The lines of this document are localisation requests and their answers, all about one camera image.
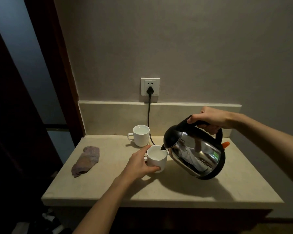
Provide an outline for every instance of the forearm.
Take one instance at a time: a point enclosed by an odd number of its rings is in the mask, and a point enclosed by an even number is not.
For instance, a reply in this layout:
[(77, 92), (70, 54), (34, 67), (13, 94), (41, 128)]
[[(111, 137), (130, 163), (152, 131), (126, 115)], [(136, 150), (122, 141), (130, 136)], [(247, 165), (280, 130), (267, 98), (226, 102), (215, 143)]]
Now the forearm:
[(236, 114), (234, 128), (257, 145), (293, 180), (293, 136)]
[(107, 234), (110, 231), (121, 200), (131, 182), (117, 177), (110, 188), (89, 210), (74, 234)]

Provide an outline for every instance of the white mug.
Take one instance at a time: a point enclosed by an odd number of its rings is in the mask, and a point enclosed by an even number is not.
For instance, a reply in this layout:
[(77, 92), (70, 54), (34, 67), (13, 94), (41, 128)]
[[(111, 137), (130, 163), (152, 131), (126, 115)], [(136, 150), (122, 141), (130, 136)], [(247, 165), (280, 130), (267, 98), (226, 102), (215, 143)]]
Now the white mug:
[(160, 167), (160, 171), (156, 171), (155, 173), (161, 173), (165, 169), (167, 155), (167, 151), (161, 150), (160, 145), (152, 145), (147, 150), (146, 157), (144, 157), (144, 160), (147, 161), (147, 165), (149, 167)]
[(127, 138), (133, 141), (137, 146), (143, 147), (149, 143), (150, 128), (145, 125), (138, 125), (133, 128), (133, 133), (128, 133)]

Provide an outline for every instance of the kettle lid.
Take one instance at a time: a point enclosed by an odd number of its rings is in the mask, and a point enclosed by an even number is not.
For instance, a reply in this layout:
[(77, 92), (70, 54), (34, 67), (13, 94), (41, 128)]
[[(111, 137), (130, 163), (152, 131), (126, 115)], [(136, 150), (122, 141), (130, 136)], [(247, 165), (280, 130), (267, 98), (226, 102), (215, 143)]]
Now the kettle lid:
[(169, 149), (179, 141), (183, 132), (176, 130), (177, 125), (170, 127), (164, 134), (164, 146)]

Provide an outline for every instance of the mug rim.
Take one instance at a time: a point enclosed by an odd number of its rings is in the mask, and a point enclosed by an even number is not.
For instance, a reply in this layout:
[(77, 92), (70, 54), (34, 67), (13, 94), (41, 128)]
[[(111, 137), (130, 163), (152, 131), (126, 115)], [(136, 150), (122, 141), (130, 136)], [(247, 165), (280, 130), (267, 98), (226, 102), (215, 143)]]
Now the mug rim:
[(154, 146), (158, 146), (158, 147), (160, 147), (160, 148), (162, 147), (162, 146), (160, 146), (160, 145), (152, 145), (152, 146), (149, 147), (148, 150), (146, 151), (146, 155), (147, 155), (147, 157), (150, 158), (150, 159), (152, 159), (152, 160), (154, 160), (154, 161), (162, 161), (162, 160), (164, 160), (164, 159), (168, 156), (168, 153), (167, 153), (166, 150), (165, 150), (165, 152), (166, 152), (166, 156), (165, 156), (164, 158), (160, 159), (160, 160), (158, 160), (158, 159), (154, 159), (154, 158), (151, 158), (151, 157), (149, 156), (149, 153), (148, 153), (148, 152), (149, 152), (149, 149), (152, 148), (152, 147), (154, 147)]
[[(148, 129), (148, 132), (147, 132), (147, 133), (144, 133), (144, 134), (136, 133), (136, 132), (135, 132), (135, 128), (136, 128), (137, 126), (144, 126), (144, 127), (146, 127), (146, 128)], [(148, 126), (146, 126), (146, 125), (137, 125), (137, 126), (135, 126), (135, 127), (133, 128), (133, 133), (135, 133), (135, 134), (137, 134), (137, 135), (146, 135), (146, 134), (148, 134), (148, 133), (150, 132), (150, 128), (149, 128)]]

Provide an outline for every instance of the mug handle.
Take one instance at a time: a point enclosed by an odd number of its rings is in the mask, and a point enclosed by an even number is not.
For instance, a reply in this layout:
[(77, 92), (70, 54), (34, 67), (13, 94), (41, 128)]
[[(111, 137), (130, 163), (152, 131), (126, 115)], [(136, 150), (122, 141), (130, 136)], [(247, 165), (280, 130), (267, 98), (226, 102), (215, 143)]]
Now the mug handle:
[(129, 139), (129, 136), (131, 136), (131, 135), (133, 136), (133, 133), (128, 133), (128, 135), (127, 135), (127, 139), (128, 139), (129, 141), (132, 141), (132, 142), (133, 142), (134, 139)]

